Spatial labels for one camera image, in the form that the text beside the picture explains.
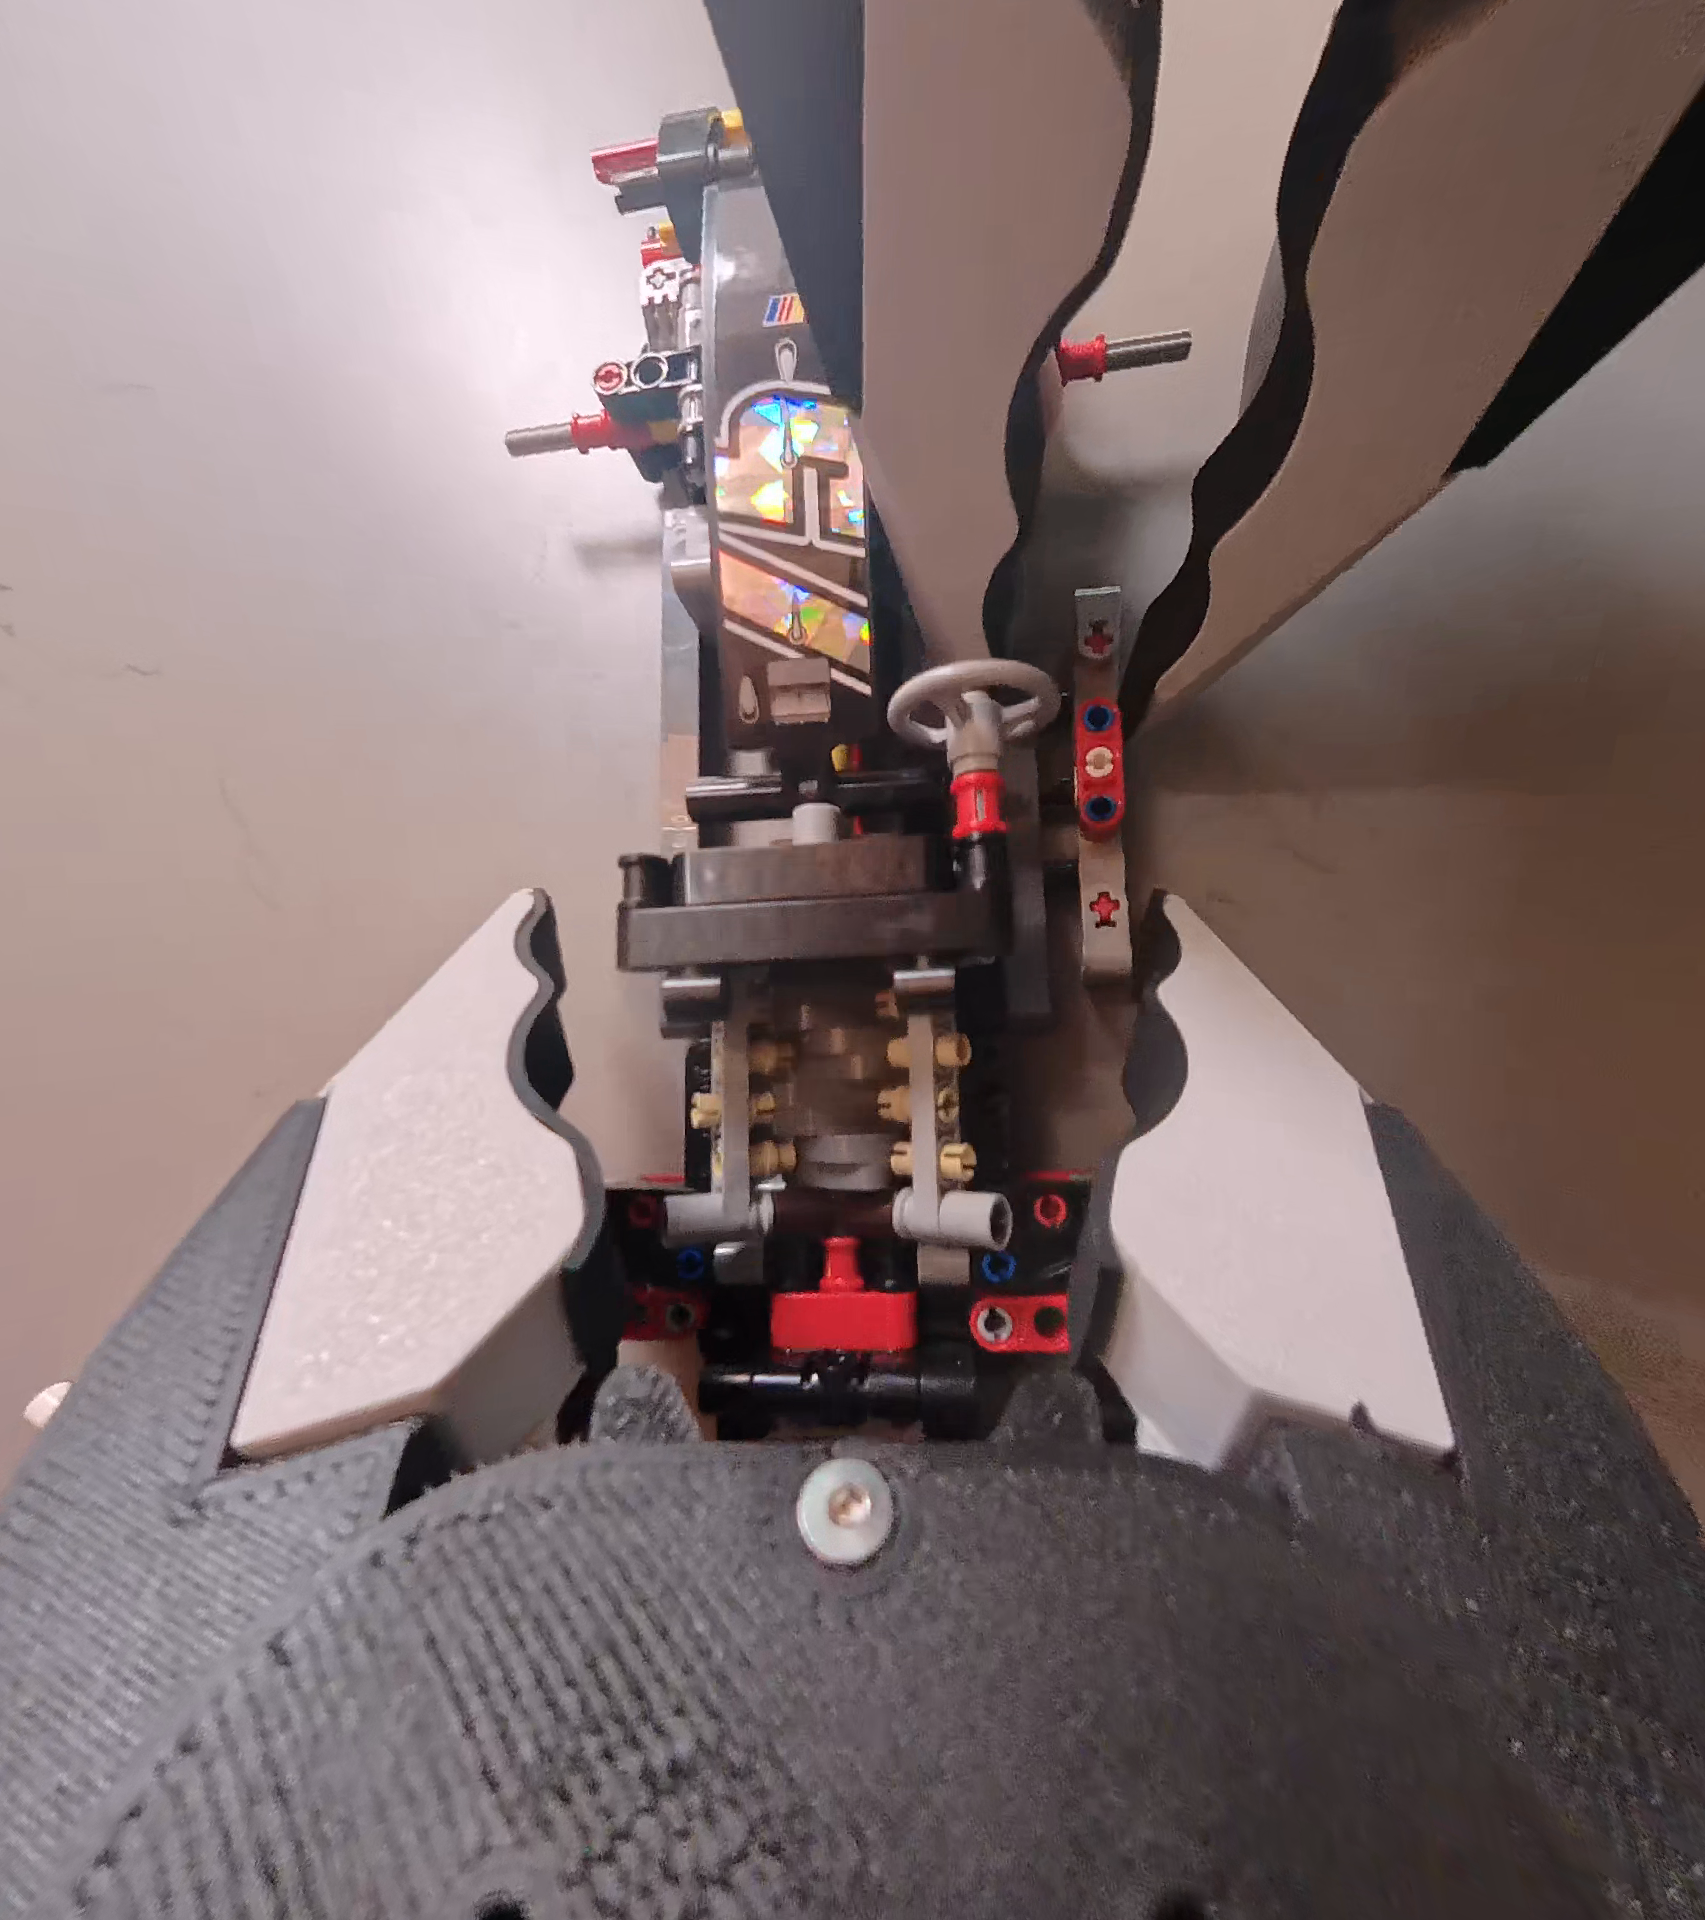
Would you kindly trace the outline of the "lego car chassis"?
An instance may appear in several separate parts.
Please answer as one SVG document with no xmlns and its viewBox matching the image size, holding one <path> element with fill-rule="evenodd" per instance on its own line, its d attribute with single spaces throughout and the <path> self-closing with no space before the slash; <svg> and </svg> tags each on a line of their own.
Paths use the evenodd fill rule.
<svg viewBox="0 0 1705 1920">
<path fill-rule="evenodd" d="M 1122 994 L 1080 978 L 1072 646 L 1063 685 L 917 664 L 739 111 L 593 170 L 648 216 L 645 348 L 506 448 L 624 455 L 663 512 L 663 848 L 617 958 L 687 1043 L 685 1170 L 617 1197 L 624 1334 L 698 1350 L 721 1439 L 973 1439 L 1064 1365 L 1094 1199 L 1014 1125 L 1014 1034 Z"/>
</svg>

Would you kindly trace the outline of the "grey lego beam red link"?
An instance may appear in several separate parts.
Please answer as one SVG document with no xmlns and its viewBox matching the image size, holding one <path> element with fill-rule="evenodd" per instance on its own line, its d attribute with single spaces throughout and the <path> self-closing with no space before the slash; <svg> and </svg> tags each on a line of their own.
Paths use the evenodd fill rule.
<svg viewBox="0 0 1705 1920">
<path fill-rule="evenodd" d="M 1078 589 L 1070 661 L 1072 817 L 1080 978 L 1094 992 L 1135 992 L 1121 717 L 1122 591 Z"/>
</svg>

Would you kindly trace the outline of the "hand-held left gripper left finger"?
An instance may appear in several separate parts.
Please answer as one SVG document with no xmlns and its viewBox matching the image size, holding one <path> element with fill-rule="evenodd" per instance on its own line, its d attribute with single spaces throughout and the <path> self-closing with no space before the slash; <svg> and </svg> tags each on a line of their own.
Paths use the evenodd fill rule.
<svg viewBox="0 0 1705 1920">
<path fill-rule="evenodd" d="M 557 1429 L 584 1372 L 566 1284 L 604 1182 L 563 1115 L 557 916 L 513 892 L 330 1080 L 233 1451 L 407 1421 L 479 1466 Z"/>
</svg>

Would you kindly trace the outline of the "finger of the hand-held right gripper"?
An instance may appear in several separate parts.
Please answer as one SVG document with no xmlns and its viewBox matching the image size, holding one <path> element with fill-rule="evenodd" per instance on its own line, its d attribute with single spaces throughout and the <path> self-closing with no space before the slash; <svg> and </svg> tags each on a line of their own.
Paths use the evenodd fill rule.
<svg viewBox="0 0 1705 1920">
<path fill-rule="evenodd" d="M 1278 198 L 1278 322 L 1142 617 L 1129 735 L 1442 489 L 1705 88 L 1705 4 L 1343 4 Z"/>
<path fill-rule="evenodd" d="M 1161 4 L 865 4 L 865 480 L 924 666 L 984 661 L 1020 385 L 1098 286 L 1153 137 Z"/>
</svg>

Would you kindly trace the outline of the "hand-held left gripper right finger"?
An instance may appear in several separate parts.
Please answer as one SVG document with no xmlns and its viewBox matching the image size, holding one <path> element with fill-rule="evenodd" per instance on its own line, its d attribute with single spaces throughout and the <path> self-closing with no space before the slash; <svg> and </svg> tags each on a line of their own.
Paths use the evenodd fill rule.
<svg viewBox="0 0 1705 1920">
<path fill-rule="evenodd" d="M 1361 1085 L 1184 900 L 1153 907 L 1177 957 L 1135 1023 L 1080 1350 L 1147 1457 L 1219 1473 L 1266 1429 L 1364 1418 L 1444 1460 L 1456 1429 Z"/>
</svg>

